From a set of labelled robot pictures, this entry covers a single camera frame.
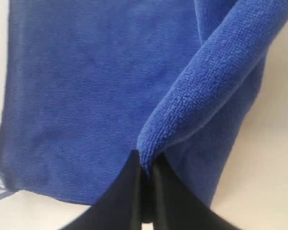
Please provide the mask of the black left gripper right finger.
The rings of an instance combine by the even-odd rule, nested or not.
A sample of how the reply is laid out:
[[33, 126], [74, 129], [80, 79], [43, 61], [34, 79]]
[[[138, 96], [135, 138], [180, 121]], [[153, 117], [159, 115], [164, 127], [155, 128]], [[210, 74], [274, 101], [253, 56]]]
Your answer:
[[155, 230], [229, 230], [230, 223], [206, 207], [160, 155], [152, 170]]

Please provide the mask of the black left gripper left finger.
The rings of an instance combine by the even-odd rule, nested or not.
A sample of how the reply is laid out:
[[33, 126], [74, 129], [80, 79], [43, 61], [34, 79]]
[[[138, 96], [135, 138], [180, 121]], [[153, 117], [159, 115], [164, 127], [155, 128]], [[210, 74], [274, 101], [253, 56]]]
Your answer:
[[122, 171], [105, 194], [64, 230], [140, 230], [141, 166], [131, 151]]

